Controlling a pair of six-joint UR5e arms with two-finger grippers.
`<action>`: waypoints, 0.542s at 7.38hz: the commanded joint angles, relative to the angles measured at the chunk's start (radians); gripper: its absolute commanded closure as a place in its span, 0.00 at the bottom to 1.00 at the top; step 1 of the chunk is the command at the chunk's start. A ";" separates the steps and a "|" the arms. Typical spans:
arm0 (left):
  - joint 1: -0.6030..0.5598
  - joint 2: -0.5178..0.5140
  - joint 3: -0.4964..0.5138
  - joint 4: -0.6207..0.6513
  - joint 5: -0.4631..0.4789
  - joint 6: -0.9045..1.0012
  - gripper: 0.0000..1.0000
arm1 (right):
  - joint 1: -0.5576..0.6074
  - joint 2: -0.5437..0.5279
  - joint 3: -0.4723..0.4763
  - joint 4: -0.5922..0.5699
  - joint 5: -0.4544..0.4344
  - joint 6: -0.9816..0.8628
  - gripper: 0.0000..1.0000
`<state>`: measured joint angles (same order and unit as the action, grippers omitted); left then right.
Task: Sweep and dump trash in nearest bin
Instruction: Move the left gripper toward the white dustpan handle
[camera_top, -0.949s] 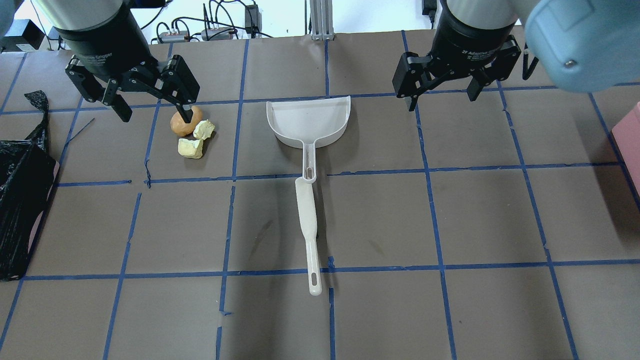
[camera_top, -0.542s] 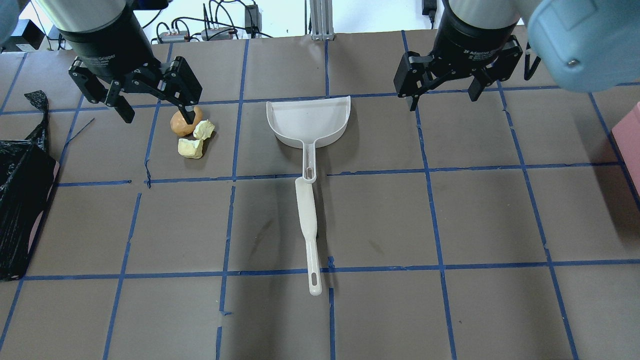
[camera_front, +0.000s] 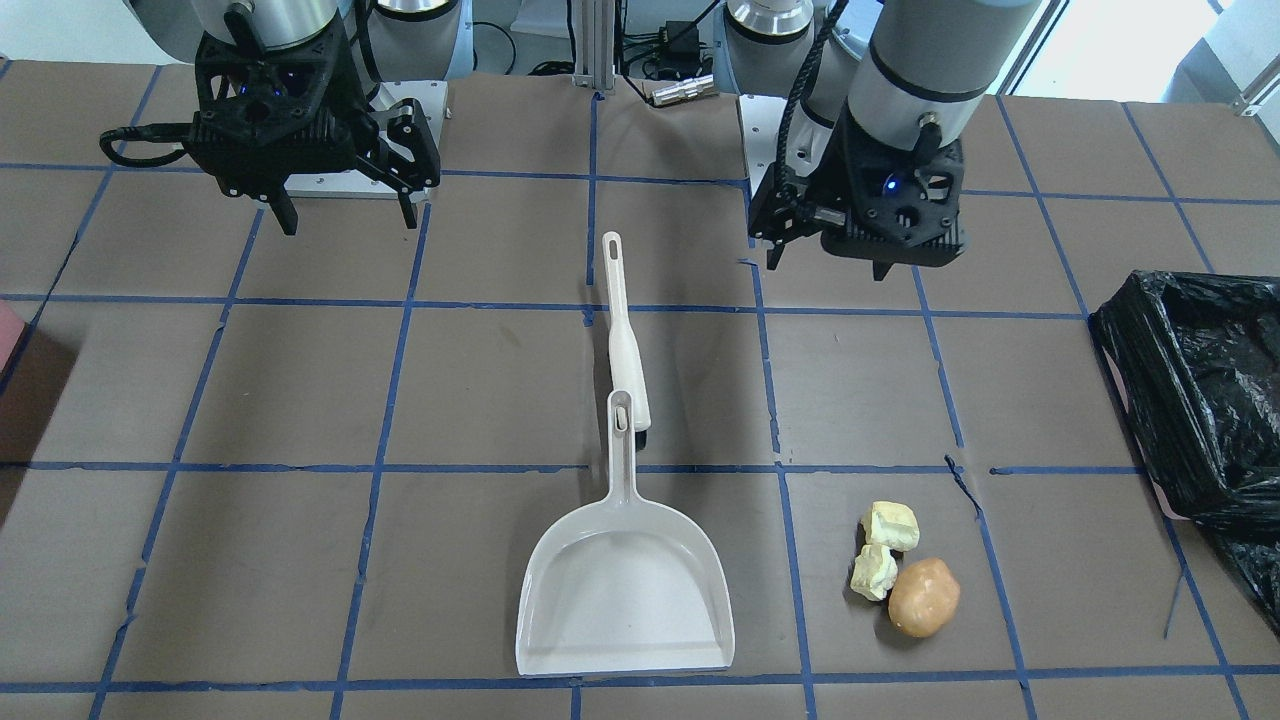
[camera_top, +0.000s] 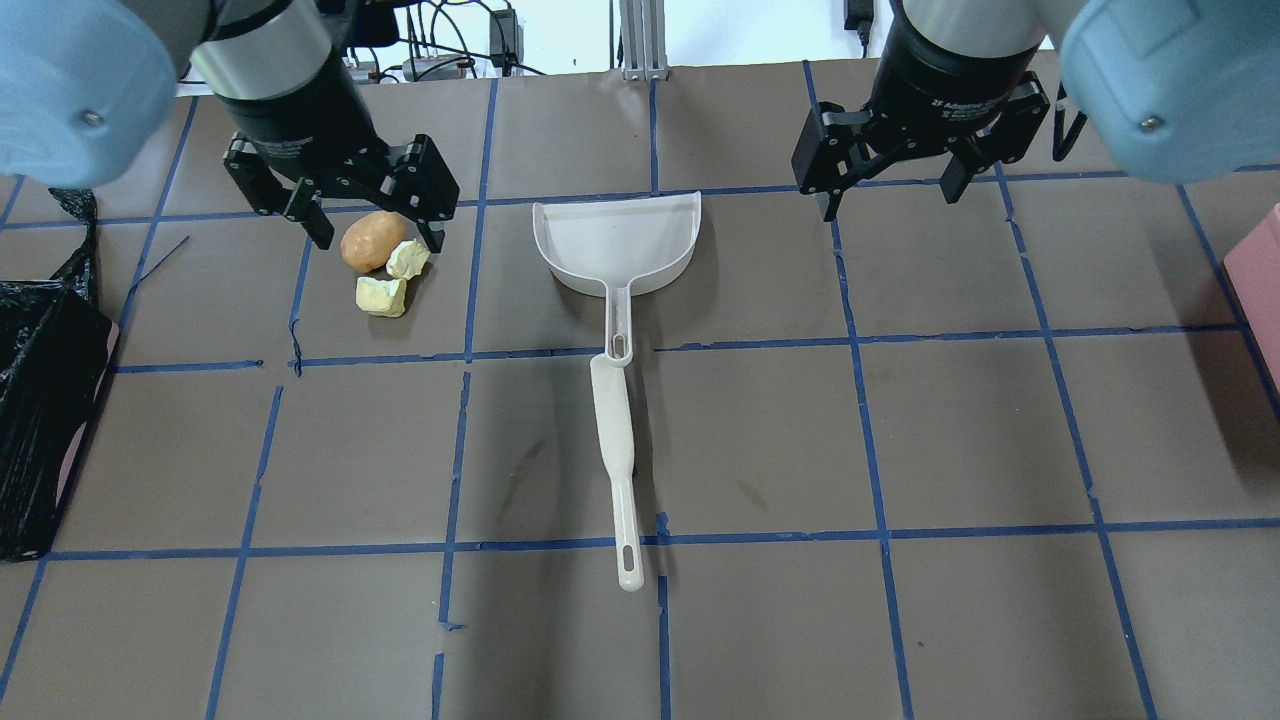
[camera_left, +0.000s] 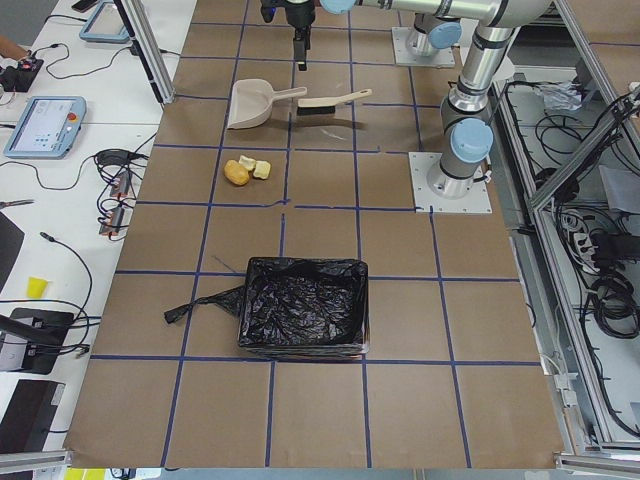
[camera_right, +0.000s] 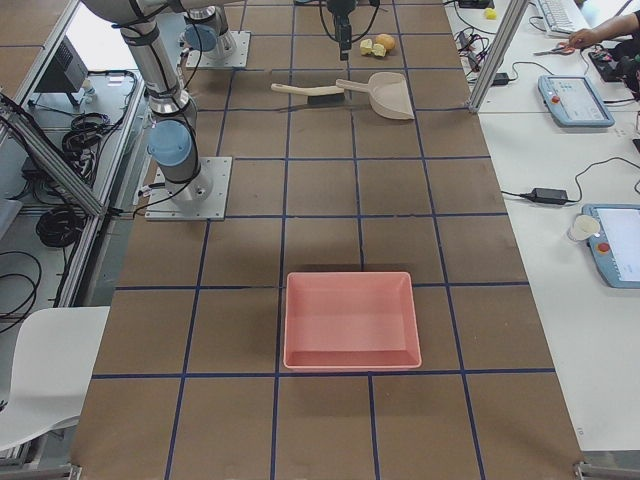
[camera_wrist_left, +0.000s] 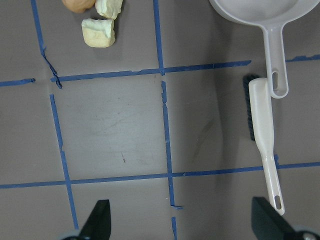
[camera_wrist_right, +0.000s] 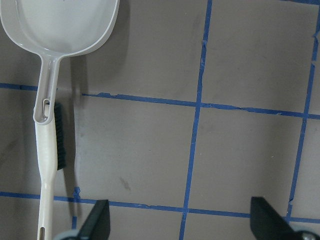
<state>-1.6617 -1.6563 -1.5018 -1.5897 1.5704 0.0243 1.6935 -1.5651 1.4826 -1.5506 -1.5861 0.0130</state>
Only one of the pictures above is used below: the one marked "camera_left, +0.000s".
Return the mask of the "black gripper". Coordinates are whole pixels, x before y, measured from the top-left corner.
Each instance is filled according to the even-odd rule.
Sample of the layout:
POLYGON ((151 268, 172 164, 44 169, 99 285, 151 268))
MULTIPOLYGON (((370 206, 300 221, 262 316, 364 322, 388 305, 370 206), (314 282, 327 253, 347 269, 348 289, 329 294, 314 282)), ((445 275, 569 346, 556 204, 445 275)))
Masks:
MULTIPOLYGON (((315 21, 315 3, 313 0, 285 1, 284 9, 287 23, 296 29, 308 28, 315 21)), ((295 41, 295 62, 299 71, 307 70, 305 40, 295 41)))

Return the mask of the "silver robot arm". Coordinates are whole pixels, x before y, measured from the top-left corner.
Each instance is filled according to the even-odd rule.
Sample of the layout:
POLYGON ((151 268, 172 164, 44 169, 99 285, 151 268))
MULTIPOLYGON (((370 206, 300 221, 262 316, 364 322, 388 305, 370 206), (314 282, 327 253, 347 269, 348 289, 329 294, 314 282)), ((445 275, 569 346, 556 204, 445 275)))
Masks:
POLYGON ((380 10, 412 11, 423 21, 429 44, 443 49, 457 42, 440 32, 462 19, 477 25, 456 84, 441 105, 446 147, 427 174, 428 186, 445 199, 460 199, 474 183, 475 172, 488 156, 493 133, 485 109, 488 90, 496 71, 505 59, 517 30, 537 19, 548 8, 547 1, 286 1, 287 21, 296 30, 295 39, 307 49, 315 7, 334 15, 356 6, 380 10))
POLYGON ((416 13, 406 46, 416 56, 431 57, 456 44, 461 34, 459 18, 416 13))

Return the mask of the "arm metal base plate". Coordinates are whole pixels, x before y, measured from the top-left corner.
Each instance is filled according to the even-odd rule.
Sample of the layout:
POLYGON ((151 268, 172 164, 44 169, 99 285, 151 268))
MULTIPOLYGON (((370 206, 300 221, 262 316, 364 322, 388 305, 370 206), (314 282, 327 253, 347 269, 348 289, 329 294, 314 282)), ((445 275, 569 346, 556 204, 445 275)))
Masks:
POLYGON ((409 67, 453 68, 456 64, 451 45, 436 48, 429 36, 413 27, 391 29, 395 64, 409 67))
POLYGON ((440 167, 439 152, 409 152, 409 170, 417 213, 492 213, 482 167, 463 180, 449 178, 440 167))

